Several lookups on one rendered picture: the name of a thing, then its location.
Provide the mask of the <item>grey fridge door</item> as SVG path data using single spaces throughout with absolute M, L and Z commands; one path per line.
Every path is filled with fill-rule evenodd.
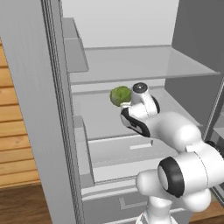
M 213 74 L 169 79 L 165 88 L 200 123 L 203 139 L 224 149 L 214 132 L 224 110 L 224 0 L 180 0 L 172 47 L 214 70 Z
M 52 224 L 85 224 L 61 0 L 0 0 L 0 39 Z

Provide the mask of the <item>grey door bin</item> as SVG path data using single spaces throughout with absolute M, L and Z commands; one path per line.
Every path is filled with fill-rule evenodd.
M 85 123 L 81 115 L 73 117 L 74 136 L 78 158 L 80 186 L 87 188 L 95 185 L 91 155 L 88 146 L 88 138 Z
M 66 66 L 69 73 L 87 72 L 88 61 L 80 34 L 72 17 L 62 19 Z

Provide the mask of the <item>glass fridge shelf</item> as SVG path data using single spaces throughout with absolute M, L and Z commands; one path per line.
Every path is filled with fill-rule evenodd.
M 220 74 L 171 46 L 92 48 L 87 49 L 85 53 L 89 70 L 70 73 L 73 84 L 143 81 Z
M 201 126 L 164 88 L 154 88 L 150 93 L 157 99 L 161 112 L 179 113 Z M 82 116 L 88 140 L 135 135 L 136 132 L 122 124 L 120 110 L 110 101 L 109 91 L 73 94 L 73 111 L 76 116 Z

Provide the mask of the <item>grey freezer drawer front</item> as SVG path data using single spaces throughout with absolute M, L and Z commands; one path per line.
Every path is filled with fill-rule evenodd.
M 83 188 L 81 196 L 85 224 L 135 224 L 147 204 L 122 210 L 118 199 L 148 199 L 137 191 L 133 178 L 99 182 L 95 186 Z

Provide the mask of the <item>grey fridge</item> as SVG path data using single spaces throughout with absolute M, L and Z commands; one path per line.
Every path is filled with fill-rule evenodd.
M 64 18 L 73 18 L 84 51 L 92 48 L 171 46 L 180 0 L 62 0 Z M 73 94 L 111 91 L 138 82 L 149 90 L 165 88 L 173 78 L 128 80 L 122 82 L 73 84 Z

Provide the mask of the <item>green round vegetable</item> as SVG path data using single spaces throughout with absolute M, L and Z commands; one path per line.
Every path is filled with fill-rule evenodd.
M 110 91 L 109 98 L 111 102 L 119 107 L 124 102 L 129 102 L 131 99 L 131 90 L 128 87 L 115 87 Z

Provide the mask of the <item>grey fridge crisper drawer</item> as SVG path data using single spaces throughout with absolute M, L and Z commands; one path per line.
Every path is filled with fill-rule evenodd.
M 150 148 L 130 150 L 131 145 L 147 144 Z M 95 182 L 134 177 L 139 172 L 156 169 L 158 163 L 178 153 L 160 140 L 139 135 L 99 139 L 89 142 Z

